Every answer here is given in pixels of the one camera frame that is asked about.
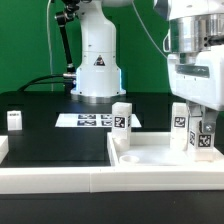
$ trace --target sticker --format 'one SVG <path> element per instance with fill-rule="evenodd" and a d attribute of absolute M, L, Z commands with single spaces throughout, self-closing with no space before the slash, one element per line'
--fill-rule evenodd
<path fill-rule="evenodd" d="M 112 115 L 111 114 L 101 114 L 101 119 L 102 120 L 112 120 Z"/>
<path fill-rule="evenodd" d="M 185 128 L 186 118 L 185 117 L 175 117 L 174 118 L 174 127 L 176 128 Z"/>
<path fill-rule="evenodd" d="M 95 114 L 79 114 L 78 115 L 78 119 L 96 119 L 96 115 Z"/>
<path fill-rule="evenodd" d="M 131 116 L 128 117 L 128 127 L 131 126 Z"/>
<path fill-rule="evenodd" d="M 195 133 L 192 131 L 190 132 L 190 144 L 195 145 Z"/>
<path fill-rule="evenodd" d="M 96 59 L 96 62 L 94 63 L 95 66 L 105 66 L 105 63 L 103 61 L 103 58 L 101 57 L 101 55 L 99 55 L 99 57 Z"/>
<path fill-rule="evenodd" d="M 112 126 L 112 120 L 111 121 L 101 121 L 103 127 L 111 127 Z"/>
<path fill-rule="evenodd" d="M 96 121 L 93 120 L 80 120 L 77 123 L 77 126 L 96 126 Z"/>
<path fill-rule="evenodd" d="M 114 127 L 125 128 L 125 117 L 115 117 L 114 118 Z"/>
<path fill-rule="evenodd" d="M 211 135 L 199 135 L 198 147 L 211 147 Z"/>

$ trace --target black table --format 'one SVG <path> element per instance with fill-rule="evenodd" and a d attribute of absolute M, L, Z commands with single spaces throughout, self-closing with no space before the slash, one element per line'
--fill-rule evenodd
<path fill-rule="evenodd" d="M 169 131 L 170 94 L 129 93 L 142 128 Z M 0 95 L 0 135 L 9 136 L 1 168 L 110 166 L 110 128 L 56 128 L 60 113 L 111 113 L 111 104 L 74 102 L 63 93 L 7 92 Z M 6 113 L 21 110 L 22 131 L 7 131 Z M 215 146 L 224 152 L 224 119 L 217 120 Z M 1 223 L 223 223 L 224 191 L 155 191 L 0 195 Z"/>

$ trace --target white tray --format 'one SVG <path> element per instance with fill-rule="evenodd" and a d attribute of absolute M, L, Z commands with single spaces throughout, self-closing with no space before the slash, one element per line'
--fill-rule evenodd
<path fill-rule="evenodd" d="M 130 149 L 118 151 L 112 134 L 108 133 L 108 152 L 112 166 L 215 166 L 223 164 L 224 156 L 213 149 L 214 161 L 195 162 L 187 151 L 170 149 L 170 133 L 137 132 L 131 133 Z"/>

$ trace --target printed marker sheet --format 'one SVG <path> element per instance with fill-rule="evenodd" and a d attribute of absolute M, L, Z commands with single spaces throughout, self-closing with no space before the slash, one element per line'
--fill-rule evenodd
<path fill-rule="evenodd" d="M 131 117 L 131 126 L 140 128 L 135 114 Z M 112 127 L 111 114 L 60 114 L 55 127 Z"/>

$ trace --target white block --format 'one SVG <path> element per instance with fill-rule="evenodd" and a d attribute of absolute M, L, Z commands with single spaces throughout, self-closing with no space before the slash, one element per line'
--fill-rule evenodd
<path fill-rule="evenodd" d="M 132 104 L 117 102 L 112 106 L 112 137 L 119 151 L 130 147 Z"/>
<path fill-rule="evenodd" d="M 190 119 L 187 154 L 195 161 L 213 161 L 215 134 L 201 133 L 201 121 L 201 117 Z"/>
<path fill-rule="evenodd" d="M 22 115 L 21 111 L 7 112 L 8 131 L 22 130 Z"/>
<path fill-rule="evenodd" d="M 186 150 L 188 140 L 188 109 L 186 103 L 173 103 L 170 148 Z"/>

